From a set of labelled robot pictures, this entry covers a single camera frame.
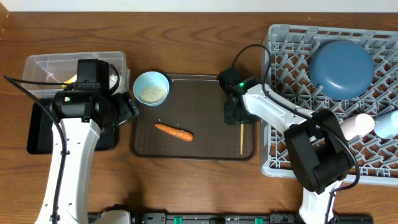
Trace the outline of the long wooden chopstick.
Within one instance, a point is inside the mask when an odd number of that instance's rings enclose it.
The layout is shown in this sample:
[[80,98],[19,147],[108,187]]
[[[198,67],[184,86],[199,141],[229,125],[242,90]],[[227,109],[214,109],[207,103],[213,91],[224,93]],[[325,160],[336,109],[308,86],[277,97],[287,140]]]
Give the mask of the long wooden chopstick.
[[243,144],[244,144],[244,124],[240,125],[240,155],[243,155]]

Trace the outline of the white tissue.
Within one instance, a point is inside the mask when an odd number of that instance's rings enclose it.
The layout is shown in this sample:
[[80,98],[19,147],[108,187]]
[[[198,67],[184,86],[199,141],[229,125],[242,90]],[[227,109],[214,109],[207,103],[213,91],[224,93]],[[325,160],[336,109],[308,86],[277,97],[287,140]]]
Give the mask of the white tissue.
[[109,76],[109,90],[113,91],[119,87],[119,76],[111,74]]

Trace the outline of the light blue small bowl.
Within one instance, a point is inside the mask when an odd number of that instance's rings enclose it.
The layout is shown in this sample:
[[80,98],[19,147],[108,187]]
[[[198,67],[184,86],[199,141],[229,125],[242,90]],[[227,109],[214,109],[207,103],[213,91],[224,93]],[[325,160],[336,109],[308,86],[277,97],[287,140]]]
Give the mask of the light blue small bowl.
[[160,72],[150,71],[139,75],[133,84],[136,99],[147,106],[158,106],[170,91],[169,79]]

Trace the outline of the yellow snack wrapper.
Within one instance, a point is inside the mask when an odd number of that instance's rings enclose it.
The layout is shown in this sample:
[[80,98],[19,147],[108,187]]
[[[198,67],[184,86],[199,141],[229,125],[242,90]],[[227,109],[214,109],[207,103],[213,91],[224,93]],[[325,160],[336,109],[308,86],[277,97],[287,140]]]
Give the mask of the yellow snack wrapper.
[[66,88],[69,84],[74,83],[76,81],[77,81],[77,75],[74,75],[73,77],[64,82],[62,88]]

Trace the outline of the dark blue plate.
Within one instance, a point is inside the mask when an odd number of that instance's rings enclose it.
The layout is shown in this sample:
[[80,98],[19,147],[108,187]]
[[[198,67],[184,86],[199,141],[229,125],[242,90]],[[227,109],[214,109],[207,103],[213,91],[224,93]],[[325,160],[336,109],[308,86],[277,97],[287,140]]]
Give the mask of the dark blue plate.
[[334,100],[350,100],[370,87],[374,61],[357,43],[336,40],[325,44],[310,60],[309,75],[322,94]]

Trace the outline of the pink cup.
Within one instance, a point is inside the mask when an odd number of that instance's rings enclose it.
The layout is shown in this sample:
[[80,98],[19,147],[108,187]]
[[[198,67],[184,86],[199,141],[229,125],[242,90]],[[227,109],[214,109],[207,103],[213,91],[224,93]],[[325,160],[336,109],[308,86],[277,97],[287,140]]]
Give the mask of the pink cup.
[[374,127],[374,119],[370,115],[364,113],[352,116],[340,124],[340,128],[347,141],[367,135]]

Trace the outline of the light blue cup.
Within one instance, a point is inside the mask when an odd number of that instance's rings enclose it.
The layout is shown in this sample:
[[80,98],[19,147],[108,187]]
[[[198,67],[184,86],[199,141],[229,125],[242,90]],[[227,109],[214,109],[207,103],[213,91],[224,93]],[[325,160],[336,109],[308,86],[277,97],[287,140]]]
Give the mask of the light blue cup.
[[375,119],[374,132],[383,139],[392,139],[397,135],[398,111],[392,111]]

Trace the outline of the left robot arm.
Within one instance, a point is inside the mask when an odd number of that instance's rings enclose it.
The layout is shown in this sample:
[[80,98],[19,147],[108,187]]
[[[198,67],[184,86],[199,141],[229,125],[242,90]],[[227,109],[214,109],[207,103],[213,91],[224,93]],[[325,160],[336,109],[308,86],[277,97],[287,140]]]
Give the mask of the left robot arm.
[[52,160],[37,223],[88,223],[88,191],[95,147],[139,112],[129,92],[70,90],[55,94],[49,111]]

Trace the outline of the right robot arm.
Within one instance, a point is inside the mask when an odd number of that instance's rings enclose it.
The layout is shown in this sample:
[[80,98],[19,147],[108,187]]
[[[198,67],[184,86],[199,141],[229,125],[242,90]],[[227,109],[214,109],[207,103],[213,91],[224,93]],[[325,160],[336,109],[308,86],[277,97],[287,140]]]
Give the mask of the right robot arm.
[[278,95],[258,78],[218,79],[232,113],[228,124],[261,118],[284,135],[296,179],[303,186],[299,215],[304,223],[330,223],[333,202],[348,171],[358,163],[335,114],[313,112]]

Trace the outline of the grey dishwasher rack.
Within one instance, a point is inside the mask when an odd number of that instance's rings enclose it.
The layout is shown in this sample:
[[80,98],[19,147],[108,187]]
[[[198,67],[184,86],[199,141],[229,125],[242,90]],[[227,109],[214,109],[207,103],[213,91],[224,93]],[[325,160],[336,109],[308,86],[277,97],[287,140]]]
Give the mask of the grey dishwasher rack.
[[[370,87],[351,100],[332,100],[322,93],[322,86],[310,81],[311,57],[334,40],[359,44],[375,63]],[[396,31],[274,24],[263,43],[272,54],[270,86],[296,105],[314,111],[329,109],[339,121],[360,113],[377,118],[397,110]],[[359,164],[360,183],[397,185],[397,138],[382,139],[371,132],[351,140],[349,148]]]

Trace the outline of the dark brown serving tray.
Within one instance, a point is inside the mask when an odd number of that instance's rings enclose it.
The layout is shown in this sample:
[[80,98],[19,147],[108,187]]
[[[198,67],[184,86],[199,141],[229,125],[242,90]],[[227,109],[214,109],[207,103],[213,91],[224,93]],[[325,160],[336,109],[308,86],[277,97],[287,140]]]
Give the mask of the dark brown serving tray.
[[[226,95],[213,75],[169,74],[170,91],[159,106],[140,104],[133,122],[131,151],[141,157],[245,161],[256,152],[256,128],[244,126],[240,155],[240,126],[224,122]],[[165,124],[188,131],[183,141],[155,127]]]

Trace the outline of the orange carrot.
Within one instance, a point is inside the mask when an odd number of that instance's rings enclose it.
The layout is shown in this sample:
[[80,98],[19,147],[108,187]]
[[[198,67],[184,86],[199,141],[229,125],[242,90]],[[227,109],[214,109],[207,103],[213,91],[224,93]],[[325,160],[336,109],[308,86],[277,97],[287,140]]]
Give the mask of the orange carrot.
[[188,131],[184,131],[182,129],[173,128],[171,126],[167,126],[165,124],[157,123],[155,127],[173,137],[179,138],[183,141],[191,142],[193,141],[194,135]]

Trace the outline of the black rectangular bin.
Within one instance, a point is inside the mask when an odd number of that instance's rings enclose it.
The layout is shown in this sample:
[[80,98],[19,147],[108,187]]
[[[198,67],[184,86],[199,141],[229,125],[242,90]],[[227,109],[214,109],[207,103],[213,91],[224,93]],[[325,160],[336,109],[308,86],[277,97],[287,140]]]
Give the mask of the black rectangular bin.
[[[51,154],[53,146],[51,119],[43,112],[37,103],[33,104],[30,119],[29,135],[27,139],[27,152],[29,154]],[[113,131],[108,135],[100,134],[95,151],[108,151],[116,147],[118,132]]]

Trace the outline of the clear plastic bin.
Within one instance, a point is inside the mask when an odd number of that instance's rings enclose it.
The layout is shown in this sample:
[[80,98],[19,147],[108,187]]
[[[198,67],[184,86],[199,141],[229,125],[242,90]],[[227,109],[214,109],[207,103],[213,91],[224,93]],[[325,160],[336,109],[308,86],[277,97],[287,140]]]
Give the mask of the clear plastic bin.
[[126,56],[121,51],[31,55],[25,61],[22,79],[45,84],[24,83],[22,86],[38,98],[53,98],[58,91],[64,89],[62,83],[77,75],[80,59],[99,59],[114,65],[117,72],[111,68],[109,75],[119,76],[116,91],[129,91],[130,70],[126,65]]

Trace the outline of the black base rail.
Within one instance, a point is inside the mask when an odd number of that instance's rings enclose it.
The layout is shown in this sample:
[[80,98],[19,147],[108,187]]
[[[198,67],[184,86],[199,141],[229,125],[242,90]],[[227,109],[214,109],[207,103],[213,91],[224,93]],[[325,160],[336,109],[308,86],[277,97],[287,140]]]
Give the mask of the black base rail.
[[266,223],[303,223],[297,213],[272,213],[268,215],[220,215],[220,214],[167,214],[167,213],[138,213],[125,205],[115,204],[99,213],[89,213],[89,223],[105,223],[103,218],[110,211],[121,212],[130,217],[122,223],[132,224],[266,224]]

